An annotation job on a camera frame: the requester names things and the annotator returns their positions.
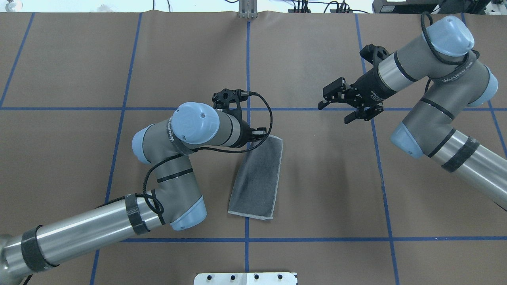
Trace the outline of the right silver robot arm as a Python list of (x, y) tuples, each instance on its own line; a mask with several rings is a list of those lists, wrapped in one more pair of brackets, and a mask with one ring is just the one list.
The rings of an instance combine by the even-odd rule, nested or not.
[(464, 108), (489, 101), (498, 80), (480, 62), (473, 35), (459, 18), (433, 22), (425, 11), (420, 25), (421, 34), (393, 53), (364, 46), (360, 56), (372, 68), (352, 84), (340, 77), (324, 87), (318, 109), (347, 104), (355, 110), (345, 117), (346, 124), (369, 121), (383, 112), (386, 99), (427, 78), (424, 95), (395, 128), (391, 142), (414, 158), (433, 159), (506, 209), (506, 160), (452, 126)]

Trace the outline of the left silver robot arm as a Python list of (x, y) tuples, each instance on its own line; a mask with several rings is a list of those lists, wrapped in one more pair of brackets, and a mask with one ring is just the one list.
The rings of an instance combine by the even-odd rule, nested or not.
[(272, 127), (250, 128), (238, 106), (180, 105), (173, 115), (140, 130), (132, 139), (139, 161), (151, 168), (139, 193), (22, 235), (1, 236), (1, 284), (27, 284), (33, 274), (162, 225), (181, 231), (207, 216), (189, 155), (197, 151), (242, 153), (250, 141), (260, 146)]

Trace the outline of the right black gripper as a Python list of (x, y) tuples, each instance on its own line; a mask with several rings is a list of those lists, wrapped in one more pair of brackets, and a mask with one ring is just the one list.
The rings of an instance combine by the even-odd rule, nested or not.
[(345, 98), (349, 105), (356, 108), (356, 111), (345, 117), (345, 124), (355, 120), (370, 121), (383, 112), (382, 102), (395, 93), (382, 81), (378, 70), (370, 70), (358, 78), (350, 89), (347, 89), (344, 77), (325, 86), (323, 99), (318, 103), (318, 110), (323, 110), (331, 103), (345, 103)]

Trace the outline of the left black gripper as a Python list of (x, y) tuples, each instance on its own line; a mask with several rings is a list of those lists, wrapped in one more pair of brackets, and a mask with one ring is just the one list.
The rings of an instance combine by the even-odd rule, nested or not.
[(246, 121), (241, 120), (240, 135), (236, 141), (236, 148), (241, 148), (249, 142), (262, 141), (266, 136), (267, 136), (266, 127), (259, 127), (257, 129), (251, 128)]

